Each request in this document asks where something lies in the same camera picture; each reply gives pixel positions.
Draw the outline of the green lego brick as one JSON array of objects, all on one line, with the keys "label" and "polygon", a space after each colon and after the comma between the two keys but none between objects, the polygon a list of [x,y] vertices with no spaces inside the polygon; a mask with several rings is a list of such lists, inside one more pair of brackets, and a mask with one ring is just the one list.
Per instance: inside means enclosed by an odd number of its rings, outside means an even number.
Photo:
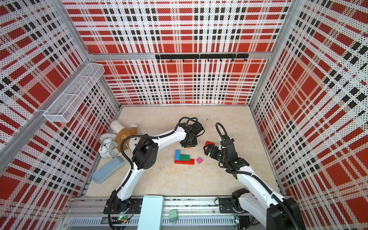
[{"label": "green lego brick", "polygon": [[179,160],[180,160],[180,161],[188,162],[188,161],[190,161],[190,155],[187,155],[187,154],[180,154],[180,156],[179,156]]}]

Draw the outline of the blue lego brick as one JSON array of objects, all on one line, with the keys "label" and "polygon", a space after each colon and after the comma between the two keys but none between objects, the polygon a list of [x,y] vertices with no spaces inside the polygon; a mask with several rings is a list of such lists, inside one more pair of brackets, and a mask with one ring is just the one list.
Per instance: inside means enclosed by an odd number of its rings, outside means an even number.
[{"label": "blue lego brick", "polygon": [[178,149],[175,150],[174,160],[179,161],[180,160],[181,151]]}]

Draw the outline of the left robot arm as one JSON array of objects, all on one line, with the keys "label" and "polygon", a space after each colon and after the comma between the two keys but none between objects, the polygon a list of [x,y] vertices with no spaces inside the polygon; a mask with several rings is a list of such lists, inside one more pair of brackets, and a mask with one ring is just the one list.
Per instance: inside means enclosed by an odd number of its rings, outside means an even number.
[{"label": "left robot arm", "polygon": [[[139,179],[147,169],[156,163],[160,150],[176,142],[179,142],[183,148],[195,147],[197,137],[203,135],[204,132],[205,129],[198,118],[183,117],[173,130],[158,136],[145,134],[125,138],[120,145],[120,150],[123,157],[128,161],[130,169],[121,185],[112,192],[105,206],[114,210],[127,207]],[[129,158],[123,150],[123,145],[133,138],[139,138],[140,140],[132,152],[132,158]]]}]

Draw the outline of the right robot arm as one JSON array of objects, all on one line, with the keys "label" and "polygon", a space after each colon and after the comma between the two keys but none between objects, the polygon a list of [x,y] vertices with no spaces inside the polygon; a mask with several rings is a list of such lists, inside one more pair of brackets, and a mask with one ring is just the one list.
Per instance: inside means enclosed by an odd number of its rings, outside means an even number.
[{"label": "right robot arm", "polygon": [[230,138],[221,123],[215,124],[220,146],[204,147],[205,155],[218,161],[219,167],[241,182],[245,188],[232,195],[235,212],[251,214],[267,230],[306,229],[299,205],[268,186],[249,163],[238,156],[234,139]]}]

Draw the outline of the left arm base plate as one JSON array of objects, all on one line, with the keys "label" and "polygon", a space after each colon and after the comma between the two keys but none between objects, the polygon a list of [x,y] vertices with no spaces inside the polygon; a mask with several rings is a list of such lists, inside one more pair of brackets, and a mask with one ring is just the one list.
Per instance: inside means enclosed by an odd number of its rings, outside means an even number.
[{"label": "left arm base plate", "polygon": [[143,198],[130,198],[124,201],[114,199],[110,202],[107,200],[103,213],[108,214],[140,214]]}]

